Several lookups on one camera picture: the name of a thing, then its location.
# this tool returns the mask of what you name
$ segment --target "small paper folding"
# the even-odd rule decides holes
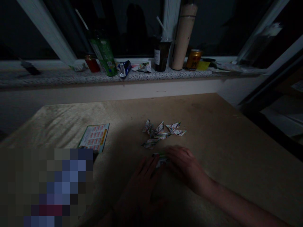
[[[145,126],[142,132],[147,132],[151,139],[147,140],[145,143],[142,144],[143,147],[148,149],[154,149],[155,145],[160,141],[164,140],[171,135],[182,136],[186,133],[186,131],[176,130],[179,128],[181,121],[172,124],[166,125],[169,129],[169,132],[164,131],[164,121],[162,121],[159,126],[155,129],[154,125],[150,122],[149,118],[147,119]]]
[[[174,123],[172,125],[166,125],[166,127],[169,129],[169,132],[172,135],[176,135],[176,136],[182,136],[186,133],[186,131],[183,130],[176,130],[176,128],[179,128],[181,125],[181,121]]]
[[[144,63],[141,63],[139,65],[133,66],[133,71],[152,73],[151,65],[152,65],[151,61],[144,62]]]
[[[159,155],[159,161],[158,161],[158,163],[157,163],[157,165],[156,165],[156,168],[160,168],[160,166],[162,165],[162,164],[164,164],[164,163],[169,163],[170,162],[170,160],[168,159],[168,157],[166,157],[165,156],[165,154],[164,153],[154,153],[153,155],[152,155],[152,157],[154,157],[155,155]]]

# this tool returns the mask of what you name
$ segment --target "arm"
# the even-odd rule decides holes
[[[212,180],[187,148],[169,147],[169,167],[196,194],[207,198],[244,226],[288,226],[285,222]]]
[[[163,173],[164,165],[153,174],[159,161],[159,155],[142,159],[130,178],[120,199],[95,227],[133,226],[136,218],[146,220],[165,205],[160,199],[151,203],[151,195],[156,183]]]

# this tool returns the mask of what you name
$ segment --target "yellow object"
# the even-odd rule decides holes
[[[202,56],[201,50],[192,49],[188,56],[185,69],[189,71],[196,71],[201,56]]]
[[[207,61],[199,61],[197,70],[207,70],[210,65],[210,62]]]

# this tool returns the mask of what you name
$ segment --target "dark drink cup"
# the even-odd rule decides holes
[[[155,70],[157,72],[164,72],[166,69],[170,45],[171,42],[161,42],[161,40],[157,40],[155,44]]]

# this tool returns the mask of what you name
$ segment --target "cup label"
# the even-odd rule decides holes
[[[155,49],[155,64],[160,65],[160,50]]]

